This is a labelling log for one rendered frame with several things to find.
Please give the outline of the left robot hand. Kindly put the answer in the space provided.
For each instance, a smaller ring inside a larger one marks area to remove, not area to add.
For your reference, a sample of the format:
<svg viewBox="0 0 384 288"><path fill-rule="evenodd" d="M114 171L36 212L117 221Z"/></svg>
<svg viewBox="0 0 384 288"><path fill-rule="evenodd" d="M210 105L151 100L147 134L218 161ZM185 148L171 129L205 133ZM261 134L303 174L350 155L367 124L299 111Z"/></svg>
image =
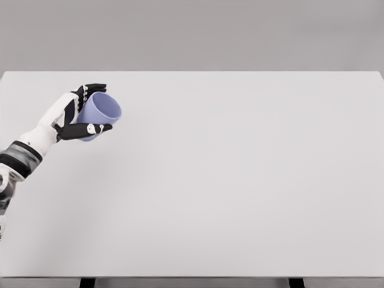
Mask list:
<svg viewBox="0 0 384 288"><path fill-rule="evenodd" d="M106 84L91 83L65 93L39 120L34 129L34 139L53 144L60 140L83 140L110 131L113 128L112 124L78 123L77 121L91 95L106 91Z"/></svg>

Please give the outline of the lavender blue cup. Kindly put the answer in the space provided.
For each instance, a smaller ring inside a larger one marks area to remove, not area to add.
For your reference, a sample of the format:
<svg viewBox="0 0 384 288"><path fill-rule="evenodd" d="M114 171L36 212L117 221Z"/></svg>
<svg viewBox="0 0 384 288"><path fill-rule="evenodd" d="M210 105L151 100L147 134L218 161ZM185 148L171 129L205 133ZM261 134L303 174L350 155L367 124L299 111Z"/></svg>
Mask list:
<svg viewBox="0 0 384 288"><path fill-rule="evenodd" d="M76 123L92 124L88 130L89 136L80 138L81 141L92 141L107 131L107 124L113 125L122 116L119 103L105 92L94 92L76 119Z"/></svg>

